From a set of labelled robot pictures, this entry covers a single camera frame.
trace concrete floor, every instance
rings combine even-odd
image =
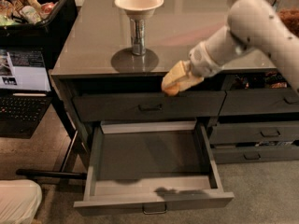
[[[0,178],[20,179],[19,168],[57,170],[65,144],[66,131],[52,107],[31,139],[0,138]],[[299,223],[299,161],[277,161],[218,165],[223,188],[235,198],[220,209],[168,212],[164,215],[130,214],[83,217],[73,208],[83,198],[84,181],[38,178],[43,202],[36,218],[43,224],[255,224]],[[83,172],[80,158],[75,172]]]

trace white bowl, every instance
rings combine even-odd
[[[164,0],[115,0],[117,7],[123,9],[130,19],[144,20],[150,18],[154,10],[163,4]]]

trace laptop screen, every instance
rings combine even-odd
[[[0,89],[50,91],[40,49],[0,49]]]

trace metal cylinder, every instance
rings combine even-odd
[[[132,53],[142,56],[146,53],[145,21],[130,19]]]

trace laptop keyboard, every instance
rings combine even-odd
[[[40,121],[49,104],[47,97],[0,97],[0,120]]]

